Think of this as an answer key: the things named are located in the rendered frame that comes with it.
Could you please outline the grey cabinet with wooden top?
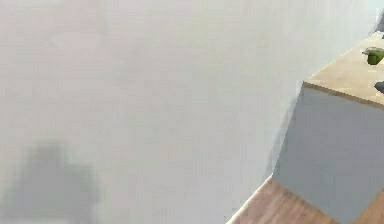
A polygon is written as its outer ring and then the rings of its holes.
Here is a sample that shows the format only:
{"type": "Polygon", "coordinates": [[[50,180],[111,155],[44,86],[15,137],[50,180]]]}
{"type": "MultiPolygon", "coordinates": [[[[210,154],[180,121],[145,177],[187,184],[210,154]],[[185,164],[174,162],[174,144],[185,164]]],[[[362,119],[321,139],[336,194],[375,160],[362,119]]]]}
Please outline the grey cabinet with wooden top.
{"type": "Polygon", "coordinates": [[[340,224],[384,189],[384,50],[376,32],[303,81],[273,179],[340,224]]]}

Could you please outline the green round object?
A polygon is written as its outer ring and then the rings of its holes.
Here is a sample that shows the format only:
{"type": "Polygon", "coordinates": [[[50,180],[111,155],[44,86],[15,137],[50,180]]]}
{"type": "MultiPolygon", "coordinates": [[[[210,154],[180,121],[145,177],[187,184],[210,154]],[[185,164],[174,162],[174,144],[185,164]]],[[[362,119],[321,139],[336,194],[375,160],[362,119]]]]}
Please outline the green round object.
{"type": "Polygon", "coordinates": [[[369,65],[377,65],[384,58],[384,49],[377,47],[370,47],[363,51],[367,56],[367,63],[369,65]]]}

